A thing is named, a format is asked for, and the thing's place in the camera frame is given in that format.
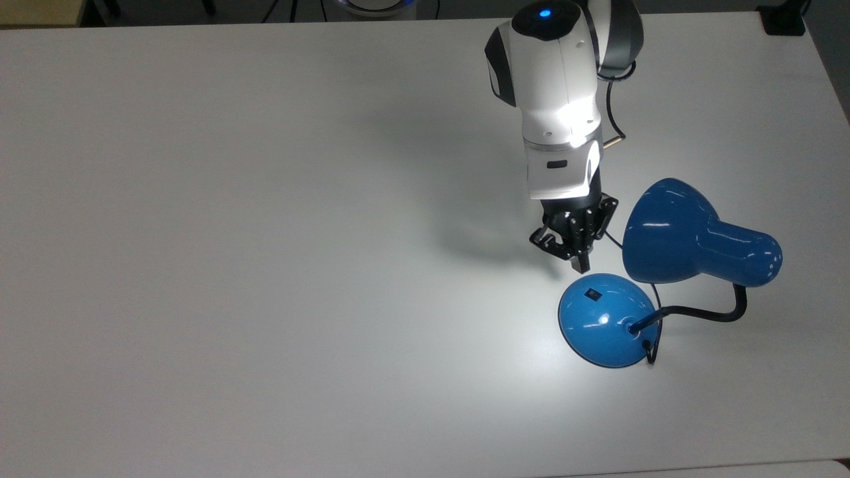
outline blue lamp shade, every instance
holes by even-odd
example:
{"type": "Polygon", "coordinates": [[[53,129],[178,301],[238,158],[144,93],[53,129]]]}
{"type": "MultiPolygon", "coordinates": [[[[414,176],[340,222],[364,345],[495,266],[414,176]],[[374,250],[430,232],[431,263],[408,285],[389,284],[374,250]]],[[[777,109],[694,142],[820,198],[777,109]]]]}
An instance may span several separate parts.
{"type": "Polygon", "coordinates": [[[678,282],[702,272],[757,287],[779,273],[782,249],[767,234],[722,222],[696,189],[668,178],[646,190],[632,210],[623,265],[638,282],[678,282]]]}
{"type": "Polygon", "coordinates": [[[653,312],[649,297],[633,282],[591,274],[564,292],[558,322],[569,346],[585,360],[602,367],[628,367],[646,356],[643,342],[655,342],[658,324],[634,334],[627,329],[653,312]]]}

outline blue desk lamp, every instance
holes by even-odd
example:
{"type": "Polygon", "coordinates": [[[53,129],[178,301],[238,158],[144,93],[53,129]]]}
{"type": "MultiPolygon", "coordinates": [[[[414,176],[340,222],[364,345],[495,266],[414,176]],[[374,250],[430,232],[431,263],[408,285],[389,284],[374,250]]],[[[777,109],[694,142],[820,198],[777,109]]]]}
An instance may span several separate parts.
{"type": "Polygon", "coordinates": [[[679,282],[706,273],[733,283],[735,308],[728,313],[679,305],[654,308],[634,283],[591,274],[570,285],[558,320],[570,347],[602,367],[655,361],[659,320],[670,314],[733,322],[746,311],[746,288],[772,281],[782,250],[771,236],[722,222],[696,189],[662,179],[643,193],[623,236],[623,264],[633,280],[679,282]]]}

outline floor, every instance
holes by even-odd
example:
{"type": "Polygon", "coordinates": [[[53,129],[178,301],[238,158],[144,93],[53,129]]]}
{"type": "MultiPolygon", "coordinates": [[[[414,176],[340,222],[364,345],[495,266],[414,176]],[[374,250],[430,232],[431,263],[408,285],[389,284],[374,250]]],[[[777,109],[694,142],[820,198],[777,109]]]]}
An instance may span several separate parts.
{"type": "MultiPolygon", "coordinates": [[[[93,0],[109,26],[193,25],[215,23],[288,22],[293,0],[214,0],[217,12],[207,15],[201,0],[116,0],[119,17],[106,13],[103,0],[93,0]]],[[[294,0],[294,20],[323,21],[322,0],[294,0]]],[[[333,0],[325,2],[330,20],[339,18],[333,0]]],[[[417,18],[441,19],[510,17],[530,0],[420,0],[417,18]]],[[[679,12],[752,11],[756,6],[776,5],[780,0],[635,0],[644,14],[679,12]]],[[[850,118],[850,2],[813,0],[806,22],[818,46],[821,59],[850,118]]]]}

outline black cable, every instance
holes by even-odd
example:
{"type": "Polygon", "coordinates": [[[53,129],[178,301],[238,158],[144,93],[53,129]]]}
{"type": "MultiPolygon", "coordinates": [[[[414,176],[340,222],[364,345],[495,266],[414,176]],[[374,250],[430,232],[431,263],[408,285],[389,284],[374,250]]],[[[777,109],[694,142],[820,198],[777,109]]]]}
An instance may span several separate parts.
{"type": "Polygon", "coordinates": [[[613,145],[614,143],[622,141],[626,138],[626,134],[623,133],[623,130],[620,129],[620,127],[617,126],[617,122],[614,121],[614,113],[611,112],[611,90],[614,88],[614,83],[626,80],[631,75],[633,75],[637,67],[638,63],[636,61],[633,61],[632,67],[629,68],[629,71],[627,71],[626,74],[622,77],[606,77],[605,75],[602,75],[600,73],[597,73],[596,75],[600,80],[608,82],[608,91],[605,92],[605,109],[608,111],[608,121],[611,123],[611,127],[617,133],[617,138],[605,141],[606,145],[613,145]]]}
{"type": "Polygon", "coordinates": [[[613,237],[613,236],[611,236],[611,235],[608,233],[608,231],[605,231],[605,235],[606,235],[606,236],[607,236],[607,237],[611,240],[611,242],[613,242],[613,243],[614,243],[614,244],[615,244],[618,248],[620,248],[620,249],[622,249],[622,248],[623,248],[623,245],[622,245],[622,244],[620,244],[619,242],[617,242],[617,240],[616,240],[616,239],[614,239],[614,237],[613,237]]]}
{"type": "MultiPolygon", "coordinates": [[[[271,7],[269,7],[269,11],[268,11],[268,12],[266,12],[266,15],[263,17],[263,21],[261,21],[260,23],[265,23],[265,22],[269,19],[269,17],[271,16],[272,11],[274,11],[274,10],[275,10],[275,7],[277,6],[278,1],[279,1],[279,0],[274,0],[274,1],[271,3],[271,7]]],[[[292,11],[293,11],[293,12],[295,11],[295,4],[296,4],[297,2],[298,2],[298,0],[292,0],[292,11]]]]}
{"type": "Polygon", "coordinates": [[[623,75],[622,77],[606,77],[602,73],[597,73],[596,77],[599,78],[600,80],[603,80],[603,81],[606,81],[606,82],[609,82],[609,83],[610,82],[621,82],[623,80],[629,79],[632,75],[634,75],[635,68],[637,68],[637,67],[638,67],[638,63],[636,61],[633,61],[631,66],[629,67],[629,71],[627,71],[626,74],[623,75]]]}
{"type": "Polygon", "coordinates": [[[626,138],[626,135],[623,133],[623,130],[617,126],[617,122],[614,121],[614,114],[611,112],[611,89],[614,87],[614,82],[608,82],[608,91],[605,93],[605,109],[608,110],[608,121],[611,123],[611,127],[616,131],[617,137],[620,140],[626,138]]]}

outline lamp switch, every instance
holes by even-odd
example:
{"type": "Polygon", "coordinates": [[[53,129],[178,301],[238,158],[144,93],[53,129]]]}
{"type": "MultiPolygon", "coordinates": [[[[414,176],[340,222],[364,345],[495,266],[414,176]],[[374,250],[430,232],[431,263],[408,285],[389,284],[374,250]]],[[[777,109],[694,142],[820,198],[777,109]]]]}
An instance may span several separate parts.
{"type": "Polygon", "coordinates": [[[585,292],[585,297],[592,300],[593,302],[596,302],[600,298],[602,298],[602,294],[593,289],[587,289],[587,292],[585,292]]]}

